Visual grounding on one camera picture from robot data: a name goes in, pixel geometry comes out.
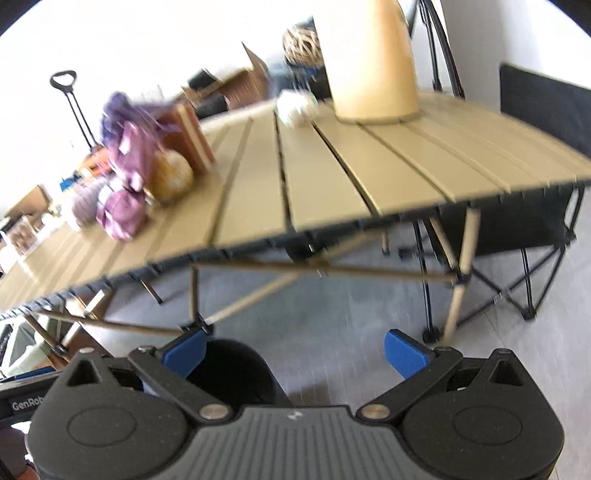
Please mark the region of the person's left hand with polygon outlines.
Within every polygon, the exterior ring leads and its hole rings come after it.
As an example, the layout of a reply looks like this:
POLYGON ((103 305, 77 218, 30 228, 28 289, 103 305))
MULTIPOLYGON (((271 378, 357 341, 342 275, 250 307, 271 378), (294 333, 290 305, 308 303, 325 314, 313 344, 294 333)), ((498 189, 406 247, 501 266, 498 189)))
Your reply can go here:
POLYGON ((8 427, 1 431, 1 478, 38 480, 34 466, 26 460, 27 449, 22 431, 8 427))

